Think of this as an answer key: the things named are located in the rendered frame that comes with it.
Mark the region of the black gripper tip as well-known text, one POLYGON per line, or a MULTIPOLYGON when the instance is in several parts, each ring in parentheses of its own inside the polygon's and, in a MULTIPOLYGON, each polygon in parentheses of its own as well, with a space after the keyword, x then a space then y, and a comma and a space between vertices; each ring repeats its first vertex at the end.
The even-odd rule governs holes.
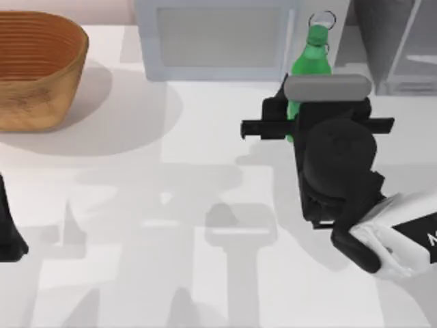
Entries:
POLYGON ((0 174, 0 263, 18 262, 29 253, 12 218, 3 176, 0 174))

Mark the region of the round microwave knob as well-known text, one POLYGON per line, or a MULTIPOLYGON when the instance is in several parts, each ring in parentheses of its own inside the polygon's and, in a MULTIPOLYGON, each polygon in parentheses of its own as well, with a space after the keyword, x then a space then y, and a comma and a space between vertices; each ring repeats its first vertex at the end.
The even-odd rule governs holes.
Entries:
POLYGON ((308 26, 319 25, 331 30, 337 22, 337 16, 330 10, 315 12, 310 15, 308 26))

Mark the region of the green bottle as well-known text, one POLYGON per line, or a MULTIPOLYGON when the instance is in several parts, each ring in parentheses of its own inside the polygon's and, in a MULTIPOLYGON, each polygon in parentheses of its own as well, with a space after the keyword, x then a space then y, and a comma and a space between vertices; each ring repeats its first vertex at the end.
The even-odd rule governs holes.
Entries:
POLYGON ((323 25, 309 27, 306 45, 292 65, 292 76, 332 74, 332 68, 327 58, 330 50, 328 32, 329 29, 323 25))

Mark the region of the brown woven basket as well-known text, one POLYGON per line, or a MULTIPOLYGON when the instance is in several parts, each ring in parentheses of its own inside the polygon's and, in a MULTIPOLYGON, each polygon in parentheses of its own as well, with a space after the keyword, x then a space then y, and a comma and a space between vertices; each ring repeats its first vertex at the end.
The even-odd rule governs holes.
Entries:
POLYGON ((88 49, 89 36, 69 18, 0 10, 0 131, 43 131, 62 123, 88 49))

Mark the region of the pale grey rounded box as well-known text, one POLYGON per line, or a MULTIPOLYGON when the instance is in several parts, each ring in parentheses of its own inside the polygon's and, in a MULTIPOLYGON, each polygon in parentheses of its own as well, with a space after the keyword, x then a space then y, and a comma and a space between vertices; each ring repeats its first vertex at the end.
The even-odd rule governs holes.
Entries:
POLYGON ((288 100, 301 103, 358 101, 371 93, 372 83, 360 74, 292 75, 283 90, 288 100))

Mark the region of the pale microwave oven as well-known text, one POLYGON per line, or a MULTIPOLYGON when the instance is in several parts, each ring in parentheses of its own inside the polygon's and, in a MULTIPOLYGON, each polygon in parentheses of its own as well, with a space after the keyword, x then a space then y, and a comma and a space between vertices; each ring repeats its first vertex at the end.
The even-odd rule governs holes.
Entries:
POLYGON ((302 53, 310 15, 337 16, 335 63, 351 0, 134 0, 151 81, 278 81, 302 53))

